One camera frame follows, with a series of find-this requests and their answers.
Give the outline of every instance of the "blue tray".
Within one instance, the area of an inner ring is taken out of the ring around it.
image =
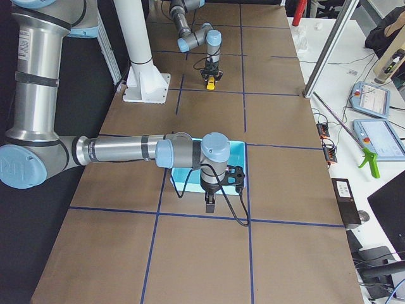
[[[244,142],[230,141],[230,157],[228,164],[231,166],[241,166],[243,168],[243,172],[245,173],[246,164],[245,164]],[[189,172],[190,168],[173,168],[173,170],[171,171],[173,180],[175,181],[176,188],[179,192],[183,189],[185,179],[187,178],[187,174],[189,174]],[[205,192],[200,186],[200,170],[195,170],[191,173],[189,181],[185,187],[185,190],[187,192],[199,192],[199,193]],[[224,186],[223,190],[225,191],[226,194],[229,195],[239,195],[235,191],[235,186]]]

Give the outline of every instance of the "red cylinder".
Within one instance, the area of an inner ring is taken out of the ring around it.
[[[294,14],[294,19],[292,21],[292,26],[297,27],[299,25],[305,7],[306,7],[306,0],[299,0],[296,13]]]

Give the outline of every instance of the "black sleeve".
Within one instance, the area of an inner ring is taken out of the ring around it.
[[[400,29],[396,30],[392,35],[386,37],[384,35],[385,28],[393,24],[403,11],[405,11],[405,6],[394,8],[383,20],[381,20],[377,27],[368,34],[365,46],[366,48],[373,49],[378,57],[381,57],[384,54],[400,31]]]

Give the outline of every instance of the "label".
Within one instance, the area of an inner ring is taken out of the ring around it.
[[[20,31],[20,38],[18,40],[18,59],[30,59],[30,43],[31,33],[26,30]]]
[[[351,198],[347,182],[337,181],[336,186],[341,198]]]

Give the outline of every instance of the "green clamp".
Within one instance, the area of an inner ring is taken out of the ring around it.
[[[363,152],[364,152],[364,160],[361,163],[361,165],[359,166],[359,168],[363,168],[364,165],[366,165],[366,163],[368,163],[370,165],[371,175],[374,178],[379,179],[380,172],[378,171],[378,167],[377,167],[377,154],[371,152],[368,148],[363,148]]]

